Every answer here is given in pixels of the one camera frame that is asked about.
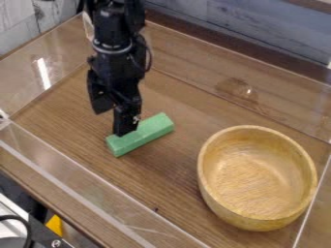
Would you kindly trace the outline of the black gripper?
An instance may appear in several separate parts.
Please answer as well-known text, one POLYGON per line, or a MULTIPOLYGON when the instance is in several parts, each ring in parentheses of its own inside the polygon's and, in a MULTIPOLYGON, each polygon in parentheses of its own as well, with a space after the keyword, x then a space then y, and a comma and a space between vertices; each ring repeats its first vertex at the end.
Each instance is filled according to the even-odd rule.
POLYGON ((150 54, 145 45, 136 45, 128 53, 97 53, 88 58, 90 69, 86 88, 94 114, 113 109, 112 133, 117 137, 137 130, 141 119, 138 82, 150 67, 150 54))

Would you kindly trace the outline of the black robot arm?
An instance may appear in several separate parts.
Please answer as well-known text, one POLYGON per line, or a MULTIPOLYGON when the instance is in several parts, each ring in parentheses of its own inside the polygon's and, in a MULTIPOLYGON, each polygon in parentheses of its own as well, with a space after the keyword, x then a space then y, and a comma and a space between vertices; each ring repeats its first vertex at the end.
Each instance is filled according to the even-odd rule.
POLYGON ((144 0, 84 0, 93 24, 86 87, 94 114, 113 110, 112 133, 137 130, 142 97, 138 83, 150 69, 152 55, 141 34, 144 0))

